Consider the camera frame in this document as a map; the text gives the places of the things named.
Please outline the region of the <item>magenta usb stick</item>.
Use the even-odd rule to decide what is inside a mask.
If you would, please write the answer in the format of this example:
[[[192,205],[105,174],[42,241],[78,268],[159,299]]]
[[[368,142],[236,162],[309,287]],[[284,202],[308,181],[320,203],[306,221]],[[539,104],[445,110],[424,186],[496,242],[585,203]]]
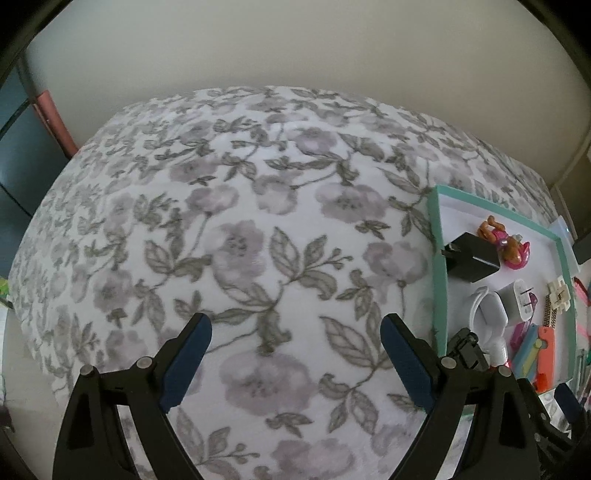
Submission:
[[[516,353],[519,348],[521,347],[523,340],[532,324],[533,316],[535,314],[536,306],[538,303],[537,296],[530,292],[529,293],[529,303],[525,305],[526,313],[528,314],[528,318],[526,321],[521,322],[518,324],[512,334],[510,340],[510,347],[513,353]]]

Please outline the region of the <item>gold greek key bar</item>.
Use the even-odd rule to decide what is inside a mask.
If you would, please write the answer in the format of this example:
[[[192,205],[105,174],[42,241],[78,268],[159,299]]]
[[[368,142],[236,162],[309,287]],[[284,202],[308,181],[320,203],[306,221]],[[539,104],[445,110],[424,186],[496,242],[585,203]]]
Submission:
[[[543,326],[555,329],[557,322],[557,311],[553,308],[550,296],[545,298]]]

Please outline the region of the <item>black toy car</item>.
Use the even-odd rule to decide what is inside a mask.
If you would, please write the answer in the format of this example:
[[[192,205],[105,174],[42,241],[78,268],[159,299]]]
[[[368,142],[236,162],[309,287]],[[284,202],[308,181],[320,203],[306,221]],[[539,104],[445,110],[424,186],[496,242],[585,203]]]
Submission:
[[[480,348],[477,334],[467,327],[460,329],[449,340],[447,355],[467,370],[485,372],[490,367]]]

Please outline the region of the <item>cream plastic frame clip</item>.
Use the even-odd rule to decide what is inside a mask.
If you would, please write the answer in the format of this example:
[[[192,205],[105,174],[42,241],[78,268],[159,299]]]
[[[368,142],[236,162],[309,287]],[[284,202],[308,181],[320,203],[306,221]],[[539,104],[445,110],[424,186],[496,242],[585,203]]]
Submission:
[[[551,310],[555,311],[557,314],[568,311],[571,306],[571,295],[564,278],[559,276],[551,281],[548,284],[548,289]]]

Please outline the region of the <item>white wall charger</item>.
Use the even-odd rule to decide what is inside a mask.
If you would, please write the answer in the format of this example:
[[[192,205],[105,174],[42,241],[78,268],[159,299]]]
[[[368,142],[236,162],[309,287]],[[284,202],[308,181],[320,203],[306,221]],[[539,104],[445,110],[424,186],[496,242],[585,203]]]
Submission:
[[[532,292],[533,288],[522,279],[515,280],[497,292],[505,308],[509,326],[516,326],[533,317],[535,307],[530,297]]]

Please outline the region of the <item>pink puppy toy figure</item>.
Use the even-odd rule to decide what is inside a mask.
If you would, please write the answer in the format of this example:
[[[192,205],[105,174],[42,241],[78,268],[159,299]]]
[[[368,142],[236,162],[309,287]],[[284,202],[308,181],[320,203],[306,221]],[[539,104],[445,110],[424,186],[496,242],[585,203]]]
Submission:
[[[524,242],[520,234],[510,235],[506,226],[493,215],[481,223],[477,236],[493,244],[503,263],[512,270],[523,269],[530,260],[531,245]]]

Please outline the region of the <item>black power adapter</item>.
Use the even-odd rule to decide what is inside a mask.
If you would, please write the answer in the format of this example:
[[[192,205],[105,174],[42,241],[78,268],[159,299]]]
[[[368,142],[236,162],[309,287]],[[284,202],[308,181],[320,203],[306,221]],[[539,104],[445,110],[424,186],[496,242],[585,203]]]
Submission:
[[[447,273],[457,279],[476,283],[500,270],[496,246],[465,232],[442,250]]]

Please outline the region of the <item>red white glue tube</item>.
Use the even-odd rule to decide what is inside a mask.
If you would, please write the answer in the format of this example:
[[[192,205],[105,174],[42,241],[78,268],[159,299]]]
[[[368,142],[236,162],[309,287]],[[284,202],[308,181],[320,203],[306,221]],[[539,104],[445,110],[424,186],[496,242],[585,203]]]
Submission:
[[[510,366],[508,348],[504,338],[497,337],[492,339],[488,349],[490,365],[492,367]]]

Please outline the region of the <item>pink crochet white bag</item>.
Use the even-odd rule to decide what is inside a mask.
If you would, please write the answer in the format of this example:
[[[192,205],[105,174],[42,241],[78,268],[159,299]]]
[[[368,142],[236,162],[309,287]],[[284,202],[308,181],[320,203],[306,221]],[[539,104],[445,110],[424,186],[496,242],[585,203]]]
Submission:
[[[590,295],[587,287],[578,278],[573,278],[574,305],[576,313],[577,342],[580,348],[590,342]]]

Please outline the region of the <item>teal rimmed white tray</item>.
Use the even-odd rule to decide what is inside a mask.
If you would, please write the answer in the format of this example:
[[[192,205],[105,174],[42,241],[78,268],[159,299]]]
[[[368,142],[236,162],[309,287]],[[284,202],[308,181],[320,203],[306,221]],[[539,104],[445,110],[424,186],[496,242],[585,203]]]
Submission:
[[[448,343],[461,328],[474,326],[468,319],[472,304],[480,297],[482,290],[492,295],[501,292],[515,281],[523,280],[525,287],[532,288],[539,302],[535,312],[528,313],[526,320],[532,318],[533,324],[542,326],[545,318],[546,296],[550,294],[551,280],[565,281],[569,295],[573,293],[570,270],[562,240],[550,230],[529,219],[504,209],[501,206],[444,185],[437,185],[428,198],[432,232],[436,241],[436,253],[433,260],[434,276],[434,319],[436,352],[447,354]],[[525,233],[526,240],[533,246],[533,260],[520,270],[502,266],[500,270],[475,283],[466,282],[450,276],[447,272],[446,258],[442,250],[464,233],[473,233],[485,216],[495,216],[511,233]],[[552,382],[548,388],[539,392],[545,402],[552,402],[554,390],[561,383],[571,386],[576,370],[577,322],[572,297],[570,307],[557,314],[554,329],[554,366]]]

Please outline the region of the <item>black plugged charger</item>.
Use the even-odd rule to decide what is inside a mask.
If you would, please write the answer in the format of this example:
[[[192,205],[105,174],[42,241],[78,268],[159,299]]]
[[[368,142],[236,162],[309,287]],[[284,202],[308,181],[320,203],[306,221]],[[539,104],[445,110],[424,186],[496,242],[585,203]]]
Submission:
[[[578,238],[573,244],[573,252],[579,265],[589,261],[591,259],[591,234]]]

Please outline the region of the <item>white power bank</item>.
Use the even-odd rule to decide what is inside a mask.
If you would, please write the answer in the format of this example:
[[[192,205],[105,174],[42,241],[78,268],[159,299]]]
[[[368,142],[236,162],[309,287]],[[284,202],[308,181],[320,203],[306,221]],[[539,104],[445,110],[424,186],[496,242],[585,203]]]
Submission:
[[[572,235],[569,226],[562,216],[559,216],[555,221],[553,221],[549,226],[549,229],[567,243],[572,243]]]

